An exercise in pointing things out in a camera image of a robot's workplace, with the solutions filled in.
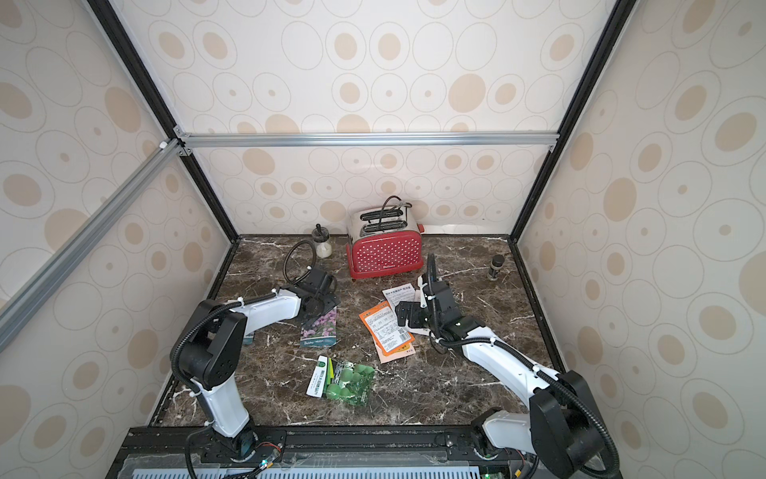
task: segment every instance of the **vent grille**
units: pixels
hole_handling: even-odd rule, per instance
[[[198,469],[199,479],[222,479],[247,469]],[[258,479],[479,479],[476,466],[422,466],[411,468],[294,468],[266,469]],[[136,469],[133,479],[189,479],[185,469]]]

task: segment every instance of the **toaster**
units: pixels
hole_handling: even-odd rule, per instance
[[[392,198],[399,203],[386,208]],[[388,198],[383,207],[352,213],[345,247],[351,277],[388,276],[423,267],[423,225],[409,216],[411,203]]]

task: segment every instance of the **white paper label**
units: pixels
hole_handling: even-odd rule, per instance
[[[306,394],[314,396],[315,398],[322,397],[322,393],[325,392],[327,367],[327,356],[320,356],[319,359],[316,360],[314,373],[311,375],[311,381],[309,382],[309,388],[306,390]]]
[[[383,290],[383,296],[388,300],[388,304],[391,305],[391,309],[396,311],[396,305],[400,301],[420,301],[420,291],[412,287],[412,284],[402,284],[401,286],[393,287],[390,290]],[[422,336],[428,336],[428,328],[410,328],[404,327],[407,331],[413,334],[420,334]]]
[[[388,305],[391,306],[391,309],[396,311],[396,305],[400,301],[415,301],[415,288],[409,283],[402,284],[390,290],[383,290],[383,296],[388,300]]]
[[[402,344],[412,339],[410,333],[396,323],[396,315],[390,307],[381,308],[379,311],[367,316],[365,322],[370,326],[372,334],[378,338],[386,353],[397,349]]]

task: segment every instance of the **wall panel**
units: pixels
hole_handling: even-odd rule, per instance
[[[79,2],[4,2],[0,51],[2,307],[164,135]]]
[[[389,195],[414,205],[427,233],[505,234],[547,146],[400,146],[195,150],[241,234],[345,234],[348,212]]]
[[[104,477],[228,247],[174,160],[0,354],[0,477]]]
[[[626,477],[760,477],[766,4],[635,13],[520,241]]]
[[[125,0],[193,133],[556,130],[611,0]]]

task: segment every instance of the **dark marble surface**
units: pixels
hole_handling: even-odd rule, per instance
[[[218,296],[252,297],[282,284],[284,255],[298,240],[296,236],[245,238]],[[384,289],[407,282],[417,286],[422,271],[353,281],[346,263],[346,238],[333,237],[330,241],[332,256],[319,260],[318,266],[338,280],[338,343],[329,349],[299,348],[300,325],[291,321],[258,330],[254,343],[243,346],[235,373],[242,401],[256,424],[466,424],[494,406],[526,412],[516,396],[486,370],[452,352],[439,354],[424,336],[415,335],[415,355],[382,365],[358,315],[384,300]],[[551,365],[504,239],[425,236],[424,257],[429,252],[436,253],[439,273],[450,282],[464,314],[484,319],[505,341],[534,360]],[[498,281],[490,282],[486,269],[494,254],[504,254],[506,263]],[[306,395],[320,354],[376,368],[366,407]],[[203,420],[194,400],[177,391],[162,423],[200,425]]]

